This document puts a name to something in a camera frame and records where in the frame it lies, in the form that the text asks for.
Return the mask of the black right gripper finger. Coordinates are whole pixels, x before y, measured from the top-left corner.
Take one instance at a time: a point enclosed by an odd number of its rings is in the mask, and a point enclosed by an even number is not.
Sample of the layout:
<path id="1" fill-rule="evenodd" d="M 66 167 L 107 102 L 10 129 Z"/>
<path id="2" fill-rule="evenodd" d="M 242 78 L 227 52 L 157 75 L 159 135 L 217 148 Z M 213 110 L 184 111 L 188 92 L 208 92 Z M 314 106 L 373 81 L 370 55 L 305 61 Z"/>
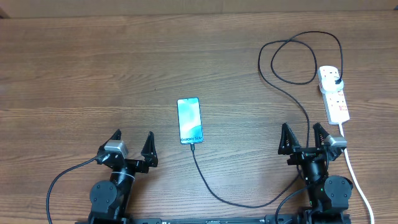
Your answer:
<path id="1" fill-rule="evenodd" d="M 278 148 L 278 154 L 290 155 L 296 153 L 301 148 L 301 145 L 287 123 L 282 124 L 281 137 Z"/>
<path id="2" fill-rule="evenodd" d="M 330 135 L 320 123 L 315 123 L 313 125 L 314 135 L 315 135 L 315 147 L 321 148 L 322 146 L 329 146 L 330 143 L 326 140 Z"/>

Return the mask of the blue Samsung Galaxy smartphone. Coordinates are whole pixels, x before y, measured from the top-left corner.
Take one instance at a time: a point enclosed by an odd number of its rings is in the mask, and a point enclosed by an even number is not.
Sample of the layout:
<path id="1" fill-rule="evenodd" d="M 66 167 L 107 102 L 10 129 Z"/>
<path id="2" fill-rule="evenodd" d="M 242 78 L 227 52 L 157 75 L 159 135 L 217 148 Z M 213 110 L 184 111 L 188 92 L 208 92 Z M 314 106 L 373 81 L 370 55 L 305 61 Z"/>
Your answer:
<path id="1" fill-rule="evenodd" d="M 203 142 L 203 126 L 198 98 L 177 100 L 178 126 L 181 144 Z"/>

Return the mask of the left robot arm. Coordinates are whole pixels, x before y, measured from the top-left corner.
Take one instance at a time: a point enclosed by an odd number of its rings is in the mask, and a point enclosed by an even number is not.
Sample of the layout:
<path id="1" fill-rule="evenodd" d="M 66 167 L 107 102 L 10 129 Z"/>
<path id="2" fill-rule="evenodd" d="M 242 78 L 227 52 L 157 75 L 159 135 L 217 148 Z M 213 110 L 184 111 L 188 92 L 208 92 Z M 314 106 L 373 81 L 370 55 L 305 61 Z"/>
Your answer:
<path id="1" fill-rule="evenodd" d="M 143 160 L 128 159 L 128 149 L 121 139 L 121 131 L 115 133 L 102 144 L 95 161 L 111 169 L 109 180 L 102 180 L 91 188 L 91 212 L 89 223 L 134 223 L 126 210 L 131 197 L 132 185 L 137 173 L 148 173 L 157 167 L 154 133 L 149 132 L 141 151 Z"/>

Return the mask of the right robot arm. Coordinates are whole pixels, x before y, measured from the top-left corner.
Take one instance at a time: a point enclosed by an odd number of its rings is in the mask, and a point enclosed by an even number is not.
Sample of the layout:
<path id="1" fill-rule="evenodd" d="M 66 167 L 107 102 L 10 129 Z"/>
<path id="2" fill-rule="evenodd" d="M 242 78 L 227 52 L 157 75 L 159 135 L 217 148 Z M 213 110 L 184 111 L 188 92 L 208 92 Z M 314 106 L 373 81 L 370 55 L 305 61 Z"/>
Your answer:
<path id="1" fill-rule="evenodd" d="M 343 212 L 349 207 L 353 183 L 340 175 L 329 175 L 330 162 L 335 161 L 346 149 L 346 139 L 329 134 L 321 124 L 313 125 L 314 147 L 302 147 L 288 124 L 282 125 L 278 153 L 288 155 L 287 164 L 299 166 L 305 187 L 287 196 L 277 207 L 274 221 L 280 222 L 279 212 L 292 197 L 308 192 L 309 207 L 302 207 L 294 215 L 283 215 L 286 223 L 350 223 Z"/>

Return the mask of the white charger adapter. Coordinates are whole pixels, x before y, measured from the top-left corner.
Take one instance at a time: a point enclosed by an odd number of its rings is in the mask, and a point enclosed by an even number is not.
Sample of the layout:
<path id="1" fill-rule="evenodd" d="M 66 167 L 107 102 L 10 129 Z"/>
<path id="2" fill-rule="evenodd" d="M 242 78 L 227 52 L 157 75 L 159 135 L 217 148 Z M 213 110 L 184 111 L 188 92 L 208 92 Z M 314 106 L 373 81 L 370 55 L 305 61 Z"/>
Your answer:
<path id="1" fill-rule="evenodd" d="M 344 88 L 344 82 L 340 79 L 334 80 L 334 78 L 321 78 L 319 87 L 323 94 L 335 93 Z"/>

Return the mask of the white power strip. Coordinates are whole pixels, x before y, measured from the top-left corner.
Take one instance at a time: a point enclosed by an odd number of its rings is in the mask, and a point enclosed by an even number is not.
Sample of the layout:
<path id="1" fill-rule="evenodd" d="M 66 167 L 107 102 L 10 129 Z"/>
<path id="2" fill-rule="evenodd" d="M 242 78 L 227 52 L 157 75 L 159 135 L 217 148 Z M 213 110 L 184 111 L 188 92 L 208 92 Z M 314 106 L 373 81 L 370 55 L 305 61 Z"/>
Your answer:
<path id="1" fill-rule="evenodd" d="M 317 75 L 319 82 L 321 78 L 334 78 L 334 80 L 342 80 L 340 78 L 338 69 L 329 65 L 321 66 L 317 71 Z M 322 93 L 322 97 L 329 124 L 342 124 L 350 119 L 343 89 L 335 93 Z"/>

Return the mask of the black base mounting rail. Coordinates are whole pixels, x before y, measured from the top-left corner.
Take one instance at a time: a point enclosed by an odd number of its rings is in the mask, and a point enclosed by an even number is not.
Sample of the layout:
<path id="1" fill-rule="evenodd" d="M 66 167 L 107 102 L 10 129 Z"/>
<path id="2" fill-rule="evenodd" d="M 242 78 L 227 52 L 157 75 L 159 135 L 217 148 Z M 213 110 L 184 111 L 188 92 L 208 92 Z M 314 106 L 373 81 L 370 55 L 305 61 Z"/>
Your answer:
<path id="1" fill-rule="evenodd" d="M 321 221 L 320 218 L 314 218 L 313 223 L 343 223 L 351 224 L 351 219 L 349 215 L 343 216 L 343 221 L 339 221 L 337 218 L 332 218 L 330 221 Z M 174 220 L 162 220 L 160 218 L 140 218 L 140 219 L 125 219 L 122 218 L 121 221 L 112 221 L 95 218 L 94 221 L 85 222 L 75 222 L 79 224 L 92 224 L 92 223 L 133 223 L 133 224 L 293 224 L 293 223 L 307 223 L 299 219 L 298 215 L 286 214 L 279 215 L 278 222 L 275 222 L 274 215 L 266 215 L 264 217 L 249 218 L 249 217 L 239 217 L 239 218 L 188 218 L 188 219 L 174 219 Z"/>

